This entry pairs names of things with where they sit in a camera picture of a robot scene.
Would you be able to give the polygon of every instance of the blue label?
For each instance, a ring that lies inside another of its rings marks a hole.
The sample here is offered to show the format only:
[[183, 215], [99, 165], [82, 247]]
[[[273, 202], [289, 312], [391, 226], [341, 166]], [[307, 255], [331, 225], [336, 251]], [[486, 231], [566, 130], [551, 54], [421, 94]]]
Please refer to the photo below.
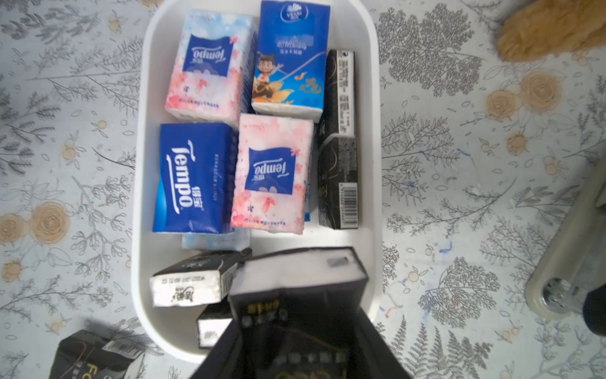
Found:
[[248, 177], [245, 189], [293, 194], [296, 156], [288, 147], [248, 149]]
[[284, 22], [304, 20], [308, 15], [309, 10], [307, 9], [307, 5], [301, 2], [287, 2], [280, 12], [280, 17]]
[[205, 39], [192, 35], [187, 47], [183, 71], [227, 76], [232, 48], [229, 37]]

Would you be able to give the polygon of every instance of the vinda tissue pack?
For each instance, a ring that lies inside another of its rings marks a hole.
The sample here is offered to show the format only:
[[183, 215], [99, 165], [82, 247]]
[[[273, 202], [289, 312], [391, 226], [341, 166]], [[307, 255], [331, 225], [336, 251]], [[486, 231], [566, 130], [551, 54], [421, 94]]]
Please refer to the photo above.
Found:
[[262, 1], [252, 104], [257, 113], [320, 120], [330, 7]]

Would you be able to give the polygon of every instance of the tissue pack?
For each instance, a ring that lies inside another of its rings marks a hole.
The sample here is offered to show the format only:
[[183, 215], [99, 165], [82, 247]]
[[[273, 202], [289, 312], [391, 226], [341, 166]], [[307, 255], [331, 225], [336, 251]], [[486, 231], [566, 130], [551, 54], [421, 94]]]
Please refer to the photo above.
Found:
[[242, 115], [231, 225], [302, 234], [313, 122]]
[[330, 50], [326, 97], [318, 129], [318, 210], [320, 225], [358, 227], [358, 151], [356, 144], [354, 53]]
[[257, 113], [319, 121], [329, 18], [327, 5], [261, 2], [252, 93]]
[[232, 227], [225, 234], [185, 233], [181, 236], [181, 247], [194, 250], [244, 250], [250, 246], [250, 229]]
[[251, 16], [187, 13], [165, 109], [182, 120], [238, 128], [250, 110], [256, 24]]
[[[313, 135], [316, 135], [317, 124], [313, 124]], [[318, 152], [316, 148], [316, 138], [311, 139], [311, 153], [309, 154], [309, 173], [307, 176], [307, 187], [305, 188], [305, 222], [311, 221], [311, 172], [317, 169]]]
[[227, 233], [238, 137], [222, 123], [162, 124], [154, 232]]

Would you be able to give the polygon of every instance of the orange cat fur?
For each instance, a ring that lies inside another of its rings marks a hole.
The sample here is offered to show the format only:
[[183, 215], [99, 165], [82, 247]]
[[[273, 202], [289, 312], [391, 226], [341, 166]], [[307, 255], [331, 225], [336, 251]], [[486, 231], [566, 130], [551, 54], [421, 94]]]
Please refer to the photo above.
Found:
[[497, 41], [504, 61], [606, 44], [606, 0], [537, 0], [508, 19]]

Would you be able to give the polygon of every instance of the cartoon boy illustration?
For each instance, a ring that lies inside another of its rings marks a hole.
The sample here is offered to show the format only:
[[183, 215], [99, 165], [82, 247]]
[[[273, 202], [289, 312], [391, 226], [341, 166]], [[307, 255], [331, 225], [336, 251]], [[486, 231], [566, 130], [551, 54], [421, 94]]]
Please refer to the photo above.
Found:
[[273, 95], [273, 89], [269, 86], [269, 77], [275, 74], [283, 64], [276, 65], [276, 55], [264, 55], [259, 53], [259, 59], [257, 61], [257, 69], [259, 69], [259, 76], [257, 80], [259, 85], [253, 90], [253, 98], [260, 98], [262, 96], [271, 98]]

